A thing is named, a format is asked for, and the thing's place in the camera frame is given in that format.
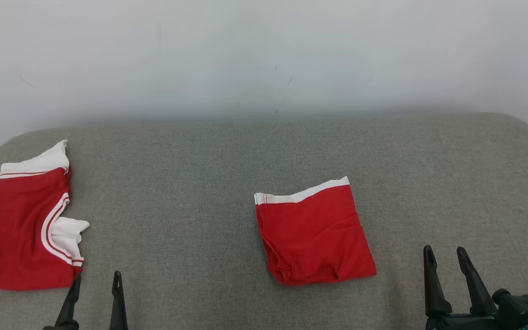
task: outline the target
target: white wall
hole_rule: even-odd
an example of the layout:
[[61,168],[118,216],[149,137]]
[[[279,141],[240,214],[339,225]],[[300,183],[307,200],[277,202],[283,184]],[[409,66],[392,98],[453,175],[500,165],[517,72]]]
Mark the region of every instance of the white wall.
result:
[[407,105],[528,122],[528,0],[0,0],[0,145]]

